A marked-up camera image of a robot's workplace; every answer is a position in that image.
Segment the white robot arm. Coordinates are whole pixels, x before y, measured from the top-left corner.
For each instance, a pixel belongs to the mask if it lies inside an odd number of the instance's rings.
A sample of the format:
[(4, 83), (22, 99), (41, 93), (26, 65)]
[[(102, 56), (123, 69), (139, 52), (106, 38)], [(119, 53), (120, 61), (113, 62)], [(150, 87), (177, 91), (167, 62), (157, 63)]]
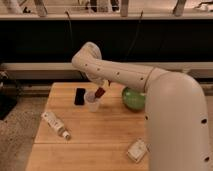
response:
[(146, 95), (149, 171), (209, 171), (207, 102), (193, 77), (104, 60), (93, 42), (85, 43), (71, 63), (96, 84), (109, 80)]

